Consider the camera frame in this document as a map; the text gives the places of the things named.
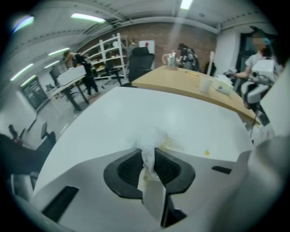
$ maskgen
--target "floor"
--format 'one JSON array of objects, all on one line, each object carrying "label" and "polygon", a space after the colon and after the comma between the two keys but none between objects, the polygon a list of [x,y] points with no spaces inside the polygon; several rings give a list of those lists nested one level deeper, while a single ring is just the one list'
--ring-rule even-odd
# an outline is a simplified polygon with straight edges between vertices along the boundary
[{"label": "floor", "polygon": [[[121,82],[122,84],[128,83],[128,81],[125,79],[122,79]],[[120,86],[119,82],[115,81],[114,83],[109,83],[107,85],[105,85],[105,83],[107,83],[107,80],[96,81],[100,95],[92,99],[88,98],[85,86],[80,86],[83,90],[85,97],[89,99],[90,105],[106,92],[110,91],[114,87]],[[77,92],[74,95],[74,100],[77,104],[84,102],[83,97],[78,92],[78,89],[76,87],[72,89],[72,92]],[[80,114],[81,113],[76,114],[73,112],[73,106],[71,102],[67,101],[65,96],[57,100],[50,101],[38,112],[36,122],[33,124],[30,131],[24,134],[24,145],[28,148],[36,149],[42,143],[40,135],[42,125],[45,122],[47,122],[48,124],[48,132],[54,131],[54,133],[56,134],[56,139],[58,140]]]}]

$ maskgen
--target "cup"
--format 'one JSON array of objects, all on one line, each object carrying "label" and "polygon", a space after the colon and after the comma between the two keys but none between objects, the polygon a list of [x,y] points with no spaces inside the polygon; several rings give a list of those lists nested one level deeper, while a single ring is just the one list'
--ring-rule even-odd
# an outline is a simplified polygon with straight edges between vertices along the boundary
[{"label": "cup", "polygon": [[199,83],[199,90],[201,92],[208,92],[208,89],[212,85],[213,80],[207,79],[207,78],[200,78],[200,83]]}]

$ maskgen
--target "red brick wall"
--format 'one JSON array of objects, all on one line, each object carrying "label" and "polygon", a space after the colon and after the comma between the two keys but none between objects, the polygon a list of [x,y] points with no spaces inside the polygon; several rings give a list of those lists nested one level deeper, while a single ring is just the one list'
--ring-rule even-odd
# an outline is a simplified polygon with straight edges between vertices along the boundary
[{"label": "red brick wall", "polygon": [[136,45],[138,45],[140,40],[154,40],[155,67],[163,65],[161,56],[164,53],[168,53],[172,49],[177,50],[178,44],[184,43],[195,50],[202,70],[205,63],[209,61],[210,52],[215,51],[217,39],[216,34],[197,27],[163,23],[137,24],[120,28],[98,37],[79,49],[79,52],[85,51],[97,44],[100,39],[106,40],[110,38],[112,34],[117,33],[127,35],[129,43],[132,39],[135,40]]}]

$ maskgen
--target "white ceiling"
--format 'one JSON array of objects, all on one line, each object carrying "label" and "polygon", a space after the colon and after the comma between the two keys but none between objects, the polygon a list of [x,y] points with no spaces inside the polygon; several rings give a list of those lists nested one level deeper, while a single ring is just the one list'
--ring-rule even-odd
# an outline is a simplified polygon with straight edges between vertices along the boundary
[{"label": "white ceiling", "polygon": [[[212,28],[237,17],[258,14],[259,10],[246,0],[194,0],[189,10],[180,10],[181,0],[45,0],[29,14],[32,25],[15,32],[7,46],[1,80],[10,80],[30,63],[34,66],[17,82],[23,83],[32,73],[61,58],[62,54],[47,54],[61,48],[77,48],[80,43],[93,39],[112,29],[114,24],[133,23],[135,19],[156,16],[178,17],[198,21]],[[83,13],[106,19],[96,24],[92,21],[71,19],[72,13]]]}]

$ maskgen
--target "ceiling light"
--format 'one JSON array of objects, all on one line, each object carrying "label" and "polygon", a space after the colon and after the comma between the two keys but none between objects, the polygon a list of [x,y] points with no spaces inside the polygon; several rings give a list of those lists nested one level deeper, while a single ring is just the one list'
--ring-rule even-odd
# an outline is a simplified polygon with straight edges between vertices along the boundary
[{"label": "ceiling light", "polygon": [[57,51],[55,51],[55,52],[52,52],[52,53],[50,53],[50,54],[48,54],[48,55],[49,55],[49,56],[52,56],[52,55],[54,55],[54,54],[56,54],[56,53],[60,53],[60,52],[66,51],[66,50],[69,50],[69,48],[63,48],[63,49],[57,50]]},{"label": "ceiling light", "polygon": [[56,62],[53,62],[53,63],[49,64],[48,66],[45,66],[44,68],[49,68],[50,66],[53,66],[54,64],[56,64],[56,63],[58,63],[58,62],[59,62],[59,60],[56,61]]},{"label": "ceiling light", "polygon": [[31,78],[29,78],[26,82],[24,82],[21,86],[26,85],[28,82],[30,82],[32,79],[34,79],[36,75],[33,75]]},{"label": "ceiling light", "polygon": [[25,26],[28,26],[30,24],[32,24],[34,21],[34,17],[33,16],[28,16],[28,17],[25,17],[24,19],[22,19],[18,24],[17,26],[15,27],[13,33],[15,31],[18,31],[19,29],[25,27]]},{"label": "ceiling light", "polygon": [[98,23],[105,22],[104,19],[100,19],[98,17],[90,16],[90,15],[87,15],[87,14],[79,14],[79,13],[72,14],[71,18],[75,18],[75,19],[87,19],[87,20],[91,20],[91,21],[98,22]]},{"label": "ceiling light", "polygon": [[190,5],[192,2],[193,2],[193,0],[182,0],[180,8],[188,10],[190,8]]},{"label": "ceiling light", "polygon": [[24,69],[22,69],[21,71],[19,71],[14,77],[12,77],[10,80],[13,81],[15,80],[17,77],[20,76],[21,73],[23,73],[26,69],[29,69],[33,64],[31,63],[30,65],[26,66]]}]

